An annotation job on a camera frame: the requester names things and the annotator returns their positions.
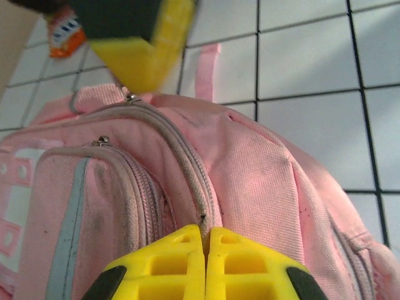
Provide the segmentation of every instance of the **pink fabric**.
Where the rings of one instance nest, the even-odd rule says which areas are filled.
[[[11,240],[8,244],[5,244],[4,241],[8,234],[11,234]],[[0,243],[0,253],[6,256],[13,255],[20,234],[20,226],[8,222],[7,220],[0,219],[0,241],[2,241],[2,243]]]
[[[213,102],[214,100],[214,69],[221,45],[210,44],[201,49],[197,64],[194,90],[196,98]]]
[[[100,98],[97,103],[119,95],[112,86],[101,86],[83,92],[81,97],[92,99],[92,93]],[[397,297],[400,267],[396,258],[373,240],[339,184],[315,159],[226,107],[179,96],[147,94],[142,98],[151,106],[114,106],[77,120],[34,126],[7,137],[0,146],[14,148],[29,139],[60,139],[66,146],[83,151],[99,136],[109,136],[115,148],[129,153],[159,183],[171,200],[169,211],[179,228],[197,223],[206,233],[213,226],[225,226],[272,247],[305,264],[328,299],[357,299],[358,294],[365,299],[375,295],[378,299]],[[151,107],[179,129],[197,164],[190,160],[176,135],[163,131],[167,125],[160,118],[143,119]],[[35,205],[29,212],[15,299],[43,295],[74,165],[71,157],[61,156],[54,162],[41,161],[36,169]],[[101,176],[104,172],[98,166],[107,171],[107,177]],[[137,233],[118,227],[109,213],[116,201],[113,194],[120,195],[118,191],[124,190],[118,184],[124,177],[95,161],[86,176],[85,218],[73,299],[78,299],[93,279],[90,268],[100,270],[124,252],[113,250],[123,244],[118,242],[121,236],[137,237],[131,244],[133,249],[144,245],[141,230],[149,221],[145,219],[142,224],[138,218]],[[57,199],[54,207],[48,199]],[[135,211],[128,217],[132,222],[136,222]],[[94,226],[97,215],[110,225]],[[174,229],[171,217],[159,219],[165,219]],[[51,228],[51,235],[43,233],[45,224]],[[98,240],[90,237],[94,227],[99,228]],[[98,247],[105,257],[94,251]]]

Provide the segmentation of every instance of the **black rubber pad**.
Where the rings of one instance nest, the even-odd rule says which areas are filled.
[[[316,280],[307,272],[296,267],[286,269],[300,300],[328,300]]]
[[[81,300],[111,300],[124,279],[126,267],[117,266],[97,277]]]

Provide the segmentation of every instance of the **gray trim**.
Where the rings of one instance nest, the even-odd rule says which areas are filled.
[[[83,216],[85,172],[89,160],[89,157],[82,159],[75,169],[71,195],[52,258],[46,300],[71,298]]]
[[[69,103],[68,103],[69,110],[70,110],[73,114],[82,114],[81,111],[78,111],[78,110],[75,108],[75,102],[76,102],[76,99],[78,98],[78,93],[79,93],[79,91],[75,91],[74,94],[73,94],[72,97],[71,97],[71,100],[70,100]]]

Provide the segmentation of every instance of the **zipper pull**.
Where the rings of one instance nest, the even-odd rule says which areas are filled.
[[[121,97],[128,103],[132,104],[133,102],[141,100],[134,93],[130,92],[119,80],[114,76],[114,84],[119,90]]]
[[[108,136],[101,136],[97,141],[93,141],[92,146],[96,147],[103,147],[103,146],[110,146],[114,147],[113,145],[110,144],[110,138]]]

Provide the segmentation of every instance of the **zipper track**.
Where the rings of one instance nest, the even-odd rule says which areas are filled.
[[[144,211],[144,218],[146,221],[146,242],[148,244],[152,243],[153,241],[159,239],[161,237],[161,233],[157,228],[159,228],[159,212],[157,210],[157,203],[156,203],[156,192],[153,181],[149,174],[143,169],[143,167],[136,162],[128,153],[118,148],[115,148],[111,145],[103,145],[101,146],[103,149],[107,149],[107,151],[111,153],[116,153],[120,155],[130,167],[137,185],[139,187],[139,192],[141,195],[141,199],[143,201],[143,211]]]
[[[131,104],[131,105],[136,105],[136,106],[140,106],[141,108],[148,108],[146,106],[140,105],[138,103],[136,104]],[[192,148],[189,146],[189,144],[186,142],[186,138],[184,137],[183,133],[178,129],[178,127],[176,127],[176,125],[167,117],[165,117],[163,114],[161,114],[159,111],[155,110],[155,109],[149,109],[152,111],[152,113],[157,114],[160,118],[162,118],[164,121],[166,121],[173,129],[174,133],[176,133],[179,138],[181,139],[182,143],[185,145],[185,147],[187,148],[187,150],[189,151],[190,155],[192,156],[194,162],[196,163],[197,168],[199,169],[199,172],[201,174],[201,177],[206,185],[206,189],[207,189],[207,193],[208,193],[208,198],[211,200],[213,198],[213,192],[211,191],[211,187],[208,183],[208,177],[207,174],[204,170],[204,168],[201,166],[201,163],[199,162],[199,160],[197,159],[196,155],[194,154]]]

